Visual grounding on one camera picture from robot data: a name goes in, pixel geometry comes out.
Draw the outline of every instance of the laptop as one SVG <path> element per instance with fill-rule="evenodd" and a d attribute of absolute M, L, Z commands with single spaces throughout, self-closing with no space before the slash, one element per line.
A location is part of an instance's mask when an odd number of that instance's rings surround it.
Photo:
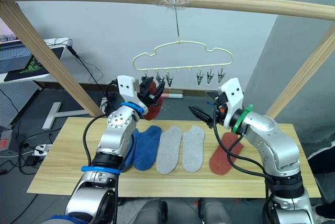
<path fill-rule="evenodd" d="M 24 69 L 32 54 L 0 19 L 0 74 Z"/>
<path fill-rule="evenodd" d="M 0 44 L 0 74 L 23 70 L 31 58 L 32 54 L 21 41 L 2 42 Z"/>

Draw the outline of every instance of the white tube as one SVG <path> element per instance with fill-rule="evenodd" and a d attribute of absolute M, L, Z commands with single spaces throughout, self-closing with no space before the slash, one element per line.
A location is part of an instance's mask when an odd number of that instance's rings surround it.
<path fill-rule="evenodd" d="M 162 93 L 162 97 L 164 98 L 183 98 L 183 94 L 179 93 Z"/>

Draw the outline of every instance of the blue sock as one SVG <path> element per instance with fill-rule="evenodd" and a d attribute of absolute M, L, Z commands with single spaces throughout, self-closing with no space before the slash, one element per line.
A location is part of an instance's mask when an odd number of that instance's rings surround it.
<path fill-rule="evenodd" d="M 137 138 L 137 134 L 138 134 L 138 130 L 135 129 L 135 131 L 132 133 L 132 135 L 133 135 L 133 139 L 134 139 L 134 145 L 133 145 L 133 147 L 132 147 L 132 150 L 131 150 L 129 156 L 127 157 L 126 161 L 124 162 L 124 165 L 122 166 L 122 171 L 123 171 L 123 172 L 124 172 L 125 170 L 127 170 L 128 168 L 130 168 L 131 165 L 132 165 L 132 161 L 133 161 L 134 153 L 135 153 L 135 147 L 136 147 L 136 138 Z M 130 142 L 130 145 L 128 146 L 128 149 L 127 149 L 126 154 L 129 152 L 130 147 L 131 147 L 131 142 Z"/>
<path fill-rule="evenodd" d="M 158 126 L 150 126 L 145 132 L 137 133 L 133 159 L 137 170 L 145 171 L 155 163 L 161 133 L 162 129 Z"/>

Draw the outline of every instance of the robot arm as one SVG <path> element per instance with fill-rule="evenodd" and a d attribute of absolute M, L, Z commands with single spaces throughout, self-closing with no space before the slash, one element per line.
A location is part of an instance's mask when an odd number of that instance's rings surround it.
<path fill-rule="evenodd" d="M 164 90 L 164 82 L 155 94 L 148 87 L 152 77 L 137 79 L 118 76 L 120 95 L 125 102 L 107 118 L 107 129 L 89 166 L 83 166 L 84 174 L 77 183 L 64 216 L 54 216 L 43 224 L 105 224 L 110 223 L 117 210 L 118 176 L 127 153 L 132 133 L 142 115 L 156 103 Z"/>
<path fill-rule="evenodd" d="M 277 122 L 242 108 L 243 93 L 237 78 L 230 79 L 217 92 L 208 92 L 216 103 L 216 122 L 232 132 L 246 136 L 257 149 L 264 170 L 272 181 L 266 185 L 272 192 L 268 206 L 273 223 L 314 223 L 309 197 L 300 175 L 299 149 L 283 133 Z M 211 128 L 213 119 L 197 107 L 192 113 Z"/>

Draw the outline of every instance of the green ring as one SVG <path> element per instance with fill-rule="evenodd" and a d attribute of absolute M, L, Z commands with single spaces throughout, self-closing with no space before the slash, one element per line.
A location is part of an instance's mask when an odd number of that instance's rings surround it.
<path fill-rule="evenodd" d="M 232 129 L 232 132 L 236 134 L 236 131 L 237 131 L 237 128 L 239 128 L 240 124 L 243 122 L 243 120 L 245 119 L 245 117 L 247 116 L 247 114 L 249 112 L 252 111 L 252 108 L 253 108 L 253 105 L 250 104 L 247 109 L 242 113 L 242 115 L 239 117 L 239 119 L 236 121 L 233 129 Z"/>

